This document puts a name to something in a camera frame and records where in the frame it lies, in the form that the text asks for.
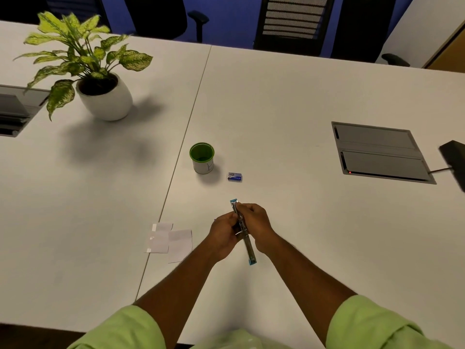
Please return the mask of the person's right hand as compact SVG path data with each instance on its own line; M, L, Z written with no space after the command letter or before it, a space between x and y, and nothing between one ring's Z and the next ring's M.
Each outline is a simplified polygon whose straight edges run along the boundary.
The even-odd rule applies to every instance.
M271 227L266 210L258 204L236 203L236 209L241 213L249 234L255 240L257 249L269 256L277 234Z

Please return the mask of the person's left hand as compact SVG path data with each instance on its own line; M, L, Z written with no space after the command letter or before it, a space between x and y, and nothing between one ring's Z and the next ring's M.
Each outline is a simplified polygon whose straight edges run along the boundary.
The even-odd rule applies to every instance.
M218 263L226 258L234 249L238 241L239 239L235 235L215 235L213 221L210 231L206 237L206 247L213 262Z

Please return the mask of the blue metal stapler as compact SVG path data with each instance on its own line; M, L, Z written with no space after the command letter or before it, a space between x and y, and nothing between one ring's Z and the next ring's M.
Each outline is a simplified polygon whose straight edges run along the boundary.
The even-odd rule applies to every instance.
M230 200L230 203L234 213L238 216L238 220L236 224L233 226L234 234L238 239L243 240L248 254L249 265L254 265L257 263L257 260L253 250L252 242L249 237L249 232L247 229L245 218L243 217L242 213L237 209L238 200L232 199Z

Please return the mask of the person's left forearm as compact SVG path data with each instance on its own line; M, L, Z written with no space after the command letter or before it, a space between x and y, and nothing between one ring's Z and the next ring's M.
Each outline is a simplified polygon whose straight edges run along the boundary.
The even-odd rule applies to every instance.
M217 250L201 244L134 305L146 311L159 325L166 346L177 343L195 302L213 266Z

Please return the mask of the person's right forearm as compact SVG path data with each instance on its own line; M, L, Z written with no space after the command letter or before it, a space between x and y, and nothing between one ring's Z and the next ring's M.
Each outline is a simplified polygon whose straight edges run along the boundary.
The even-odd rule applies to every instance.
M275 266L321 343L328 348L328 330L336 311L357 293L317 267L272 229L253 233L258 250Z

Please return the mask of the white paper sheet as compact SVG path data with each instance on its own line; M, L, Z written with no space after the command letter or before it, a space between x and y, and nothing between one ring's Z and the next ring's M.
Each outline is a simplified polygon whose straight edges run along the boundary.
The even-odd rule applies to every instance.
M145 253L167 254L169 251L169 231L151 232L148 235Z
M182 262L193 249L191 229L172 230L168 233L168 263Z

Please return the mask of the green and white cup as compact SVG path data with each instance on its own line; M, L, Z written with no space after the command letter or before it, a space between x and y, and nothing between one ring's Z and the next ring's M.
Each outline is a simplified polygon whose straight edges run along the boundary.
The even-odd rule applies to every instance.
M200 175L206 175L213 171L214 155L214 148L206 142L196 143L189 150L194 170Z

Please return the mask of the light green shirt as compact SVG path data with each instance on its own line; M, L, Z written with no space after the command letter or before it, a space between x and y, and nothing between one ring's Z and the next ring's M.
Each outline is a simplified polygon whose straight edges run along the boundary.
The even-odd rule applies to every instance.
M67 349L166 349L160 327L141 308L126 306ZM292 349L280 342L238 329L204 339L191 349ZM326 349L453 349L424 336L420 327L362 295L337 309Z

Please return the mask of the white round plant pot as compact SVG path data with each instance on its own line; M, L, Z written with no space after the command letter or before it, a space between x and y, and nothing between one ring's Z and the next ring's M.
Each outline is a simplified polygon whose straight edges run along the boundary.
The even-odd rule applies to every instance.
M125 82L117 74L107 79L81 79L76 91L86 109L104 121L125 118L132 109L133 99Z

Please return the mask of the black mesh-back office chair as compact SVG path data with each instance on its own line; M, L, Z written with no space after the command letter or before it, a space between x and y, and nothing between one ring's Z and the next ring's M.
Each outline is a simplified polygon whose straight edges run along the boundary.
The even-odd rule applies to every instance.
M318 57L334 0L261 0L253 49Z

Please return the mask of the black box device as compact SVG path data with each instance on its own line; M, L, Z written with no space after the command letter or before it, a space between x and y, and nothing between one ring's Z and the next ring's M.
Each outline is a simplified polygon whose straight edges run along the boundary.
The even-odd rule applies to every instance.
M449 165L461 191L465 193L465 144L451 140L439 146L439 152Z

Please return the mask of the green variegated leafy plant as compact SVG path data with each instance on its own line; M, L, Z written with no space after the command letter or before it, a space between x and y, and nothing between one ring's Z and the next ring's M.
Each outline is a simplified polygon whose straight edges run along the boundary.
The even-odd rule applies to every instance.
M60 64L46 65L39 69L33 80L26 86L32 89L38 82L49 76L70 75L72 79L60 79L50 88L47 100L49 120L53 113L75 98L76 85L81 79L107 79L116 74L113 69L121 65L126 70L140 72L146 69L153 57L136 50L128 50L123 44L116 51L111 48L129 38L129 35L112 35L102 38L100 34L109 34L110 29L98 25L99 15L94 15L84 22L71 13L58 19L51 12L38 14L38 32L30 33L24 41L25 45L38 46L51 41L58 41L66 50L28 52L17 58L34 58L34 64L60 61Z

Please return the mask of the brown wooden panel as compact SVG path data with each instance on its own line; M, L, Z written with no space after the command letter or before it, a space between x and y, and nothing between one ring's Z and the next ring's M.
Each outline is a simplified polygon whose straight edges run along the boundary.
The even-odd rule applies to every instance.
M465 28L454 35L424 68L465 73Z

